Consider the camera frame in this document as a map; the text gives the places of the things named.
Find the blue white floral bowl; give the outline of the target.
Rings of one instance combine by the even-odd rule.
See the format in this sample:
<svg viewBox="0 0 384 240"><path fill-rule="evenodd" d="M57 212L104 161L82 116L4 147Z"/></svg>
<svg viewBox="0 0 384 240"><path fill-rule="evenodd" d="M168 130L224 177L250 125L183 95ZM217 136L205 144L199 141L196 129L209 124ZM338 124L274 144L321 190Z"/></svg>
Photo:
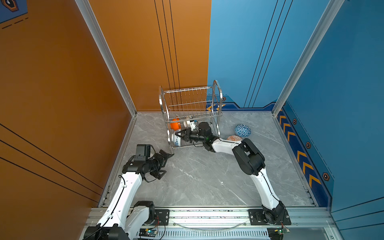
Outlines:
<svg viewBox="0 0 384 240"><path fill-rule="evenodd" d="M178 147L181 147L181 146L182 146L182 138L181 138L179 135L180 135L180 132L179 132L179 131L175 131L175 132L171 135L171 140L172 140L173 146L174 146L175 148L178 148Z"/></svg>

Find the orange plastic bowl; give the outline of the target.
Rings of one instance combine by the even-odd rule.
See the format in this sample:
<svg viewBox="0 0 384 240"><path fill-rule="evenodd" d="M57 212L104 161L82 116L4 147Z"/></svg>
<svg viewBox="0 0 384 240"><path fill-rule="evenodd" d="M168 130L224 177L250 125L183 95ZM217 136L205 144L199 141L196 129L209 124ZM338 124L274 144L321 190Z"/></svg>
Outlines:
<svg viewBox="0 0 384 240"><path fill-rule="evenodd" d="M179 118L172 119L170 126L171 126L171 129L174 131L180 130L181 129L180 119Z"/></svg>

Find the red patterned ceramic bowl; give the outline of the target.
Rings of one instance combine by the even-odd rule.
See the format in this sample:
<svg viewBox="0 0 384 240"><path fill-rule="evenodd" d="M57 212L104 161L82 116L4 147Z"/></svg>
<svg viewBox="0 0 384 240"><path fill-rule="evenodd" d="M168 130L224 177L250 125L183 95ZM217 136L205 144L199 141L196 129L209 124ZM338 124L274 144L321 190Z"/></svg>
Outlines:
<svg viewBox="0 0 384 240"><path fill-rule="evenodd" d="M227 138L228 141L241 142L243 139L239 136L232 135Z"/></svg>

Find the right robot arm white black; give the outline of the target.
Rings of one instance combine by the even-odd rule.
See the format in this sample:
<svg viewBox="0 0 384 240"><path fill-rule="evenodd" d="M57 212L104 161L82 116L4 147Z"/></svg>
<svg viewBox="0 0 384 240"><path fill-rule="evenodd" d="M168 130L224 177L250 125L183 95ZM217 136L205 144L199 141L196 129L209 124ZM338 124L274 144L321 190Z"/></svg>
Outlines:
<svg viewBox="0 0 384 240"><path fill-rule="evenodd" d="M213 153L225 153L235 157L240 169L251 177L261 197L263 221L269 225L283 224L286 207L276 195L268 178L265 157L250 139L241 141L223 140L213 135L211 127L200 127L198 131L181 130L175 136L192 144L201 143Z"/></svg>

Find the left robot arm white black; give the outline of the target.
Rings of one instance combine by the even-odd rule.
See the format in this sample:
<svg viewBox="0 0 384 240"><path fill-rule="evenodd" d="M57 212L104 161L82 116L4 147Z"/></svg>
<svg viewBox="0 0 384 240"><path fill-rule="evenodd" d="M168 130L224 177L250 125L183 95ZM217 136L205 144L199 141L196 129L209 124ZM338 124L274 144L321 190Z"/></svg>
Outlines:
<svg viewBox="0 0 384 240"><path fill-rule="evenodd" d="M121 181L104 215L95 226L86 229L84 240L133 240L143 225L155 221L155 205L152 201L139 201L131 210L135 194L147 173L160 180L167 160L173 156L163 150L151 155L146 146L131 156L123 166Z"/></svg>

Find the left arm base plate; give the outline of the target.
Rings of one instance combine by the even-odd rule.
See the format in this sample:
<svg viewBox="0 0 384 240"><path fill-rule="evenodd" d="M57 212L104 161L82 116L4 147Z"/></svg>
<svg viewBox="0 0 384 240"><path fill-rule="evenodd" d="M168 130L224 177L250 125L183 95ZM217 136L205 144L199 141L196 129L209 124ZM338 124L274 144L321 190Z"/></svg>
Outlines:
<svg viewBox="0 0 384 240"><path fill-rule="evenodd" d="M149 218L144 223L144 226L154 226L159 224L160 226L168 226L170 219L169 209L154 209L150 210Z"/></svg>

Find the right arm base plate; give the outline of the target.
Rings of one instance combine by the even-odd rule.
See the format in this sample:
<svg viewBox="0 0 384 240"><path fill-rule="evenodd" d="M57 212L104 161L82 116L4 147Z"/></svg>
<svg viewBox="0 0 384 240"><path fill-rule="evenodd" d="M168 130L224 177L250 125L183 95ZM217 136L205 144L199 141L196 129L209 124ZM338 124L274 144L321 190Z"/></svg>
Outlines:
<svg viewBox="0 0 384 240"><path fill-rule="evenodd" d="M281 224L290 226L292 224L288 211L285 209L279 213L263 209L249 209L248 214L252 226L277 226Z"/></svg>

